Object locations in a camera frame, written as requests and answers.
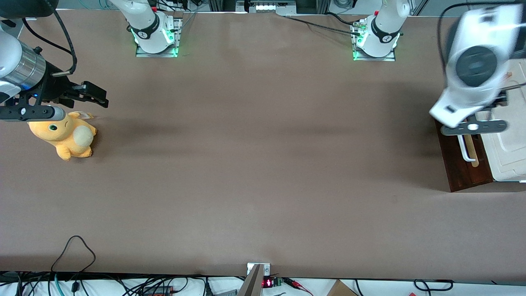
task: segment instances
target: brown table surface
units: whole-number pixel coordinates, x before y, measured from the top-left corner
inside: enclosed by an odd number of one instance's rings
[[[0,270],[49,270],[79,234],[90,271],[524,279],[525,194],[447,193],[428,115],[435,18],[406,21],[393,63],[355,62],[348,36],[275,14],[199,14],[178,58],[136,58],[119,12],[60,14],[71,80],[110,105],[76,104],[98,116],[89,159],[0,123]],[[53,17],[33,24],[67,45]],[[89,258],[76,241],[57,269]]]

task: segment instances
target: yellow plush toy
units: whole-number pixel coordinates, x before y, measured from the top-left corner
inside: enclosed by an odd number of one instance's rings
[[[89,113],[70,112],[61,121],[31,121],[27,124],[37,137],[57,148],[61,159],[69,161],[71,156],[92,155],[90,145],[97,129],[80,119],[81,116],[93,118]]]

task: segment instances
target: metal mounting plate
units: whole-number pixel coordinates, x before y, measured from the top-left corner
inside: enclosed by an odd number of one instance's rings
[[[249,262],[247,263],[247,275],[252,270],[252,267],[256,264],[263,264],[263,267],[265,268],[265,276],[268,277],[270,275],[270,263],[259,263],[259,262]]]
[[[500,133],[508,128],[508,123],[504,120],[487,120],[479,121],[474,115],[468,118],[468,121],[460,123],[457,127],[450,128],[442,126],[440,132],[444,136],[455,136],[455,135],[476,135],[476,134],[489,134],[489,133]]]

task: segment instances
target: red cable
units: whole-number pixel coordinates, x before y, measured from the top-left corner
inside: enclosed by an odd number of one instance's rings
[[[309,290],[307,290],[307,288],[303,287],[300,283],[298,283],[297,281],[294,281],[292,282],[292,285],[296,288],[299,288],[301,291],[305,291],[307,293],[310,294],[310,296],[314,296]]]

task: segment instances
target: green cable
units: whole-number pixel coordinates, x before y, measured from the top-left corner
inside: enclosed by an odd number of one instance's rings
[[[60,294],[60,296],[66,296],[64,295],[64,292],[62,292],[62,289],[60,288],[60,285],[58,284],[58,278],[57,278],[57,274],[55,273],[55,286],[57,286],[57,290],[58,290],[58,293]]]

